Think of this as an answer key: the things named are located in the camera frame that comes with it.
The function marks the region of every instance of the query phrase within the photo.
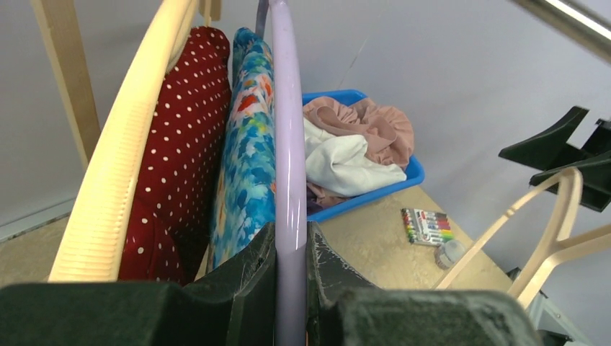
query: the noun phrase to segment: blue laundry basket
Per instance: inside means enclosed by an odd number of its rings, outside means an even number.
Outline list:
[[[304,94],[303,104],[305,105],[311,100],[321,96],[331,97],[346,106],[353,105],[354,103],[367,97],[367,95],[359,92],[358,90],[315,92],[311,94]],[[420,162],[418,162],[416,155],[412,155],[409,159],[409,165],[407,166],[405,173],[407,175],[407,179],[404,182],[397,182],[395,184],[382,187],[372,192],[365,193],[364,195],[351,198],[346,202],[327,208],[323,211],[319,211],[318,213],[308,216],[308,221],[322,222],[329,220],[330,218],[334,218],[340,214],[346,213],[347,211],[351,211],[352,209],[371,203],[374,200],[380,199],[397,191],[404,190],[408,187],[421,184],[424,181],[424,167],[420,164]]]

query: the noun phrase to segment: grey wall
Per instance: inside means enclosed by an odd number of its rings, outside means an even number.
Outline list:
[[[611,17],[608,1],[587,3]],[[102,122],[157,4],[76,0]],[[216,26],[230,36],[253,27],[256,7],[225,0]],[[573,105],[592,110],[576,145],[608,117],[611,66],[510,1],[310,0],[292,9],[304,92],[356,88],[404,109],[427,169],[424,189],[472,237],[528,190],[534,172],[496,157],[501,148]],[[74,195],[81,172],[27,1],[0,0],[0,44],[1,225]],[[552,202],[536,200],[487,246],[504,269],[525,263]],[[610,215],[582,210],[574,232]],[[544,287],[596,345],[609,344],[609,260],[605,252],[564,265]]]

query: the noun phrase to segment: box of markers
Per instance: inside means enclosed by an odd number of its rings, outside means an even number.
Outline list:
[[[422,209],[401,209],[407,238],[412,244],[439,246],[454,239],[447,215]]]

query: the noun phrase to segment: floral pattern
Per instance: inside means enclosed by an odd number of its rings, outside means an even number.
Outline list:
[[[240,252],[265,223],[275,219],[273,84],[269,47],[251,30],[238,30],[208,270]]]

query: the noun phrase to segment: table top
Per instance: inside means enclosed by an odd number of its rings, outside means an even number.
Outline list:
[[[402,208],[443,210],[420,187],[397,192],[321,223],[329,245],[369,281],[385,289],[430,289],[443,270],[434,262],[434,247],[410,244]],[[466,247],[473,240],[451,219],[455,238]],[[479,252],[454,280],[453,289],[507,292],[511,280]]]

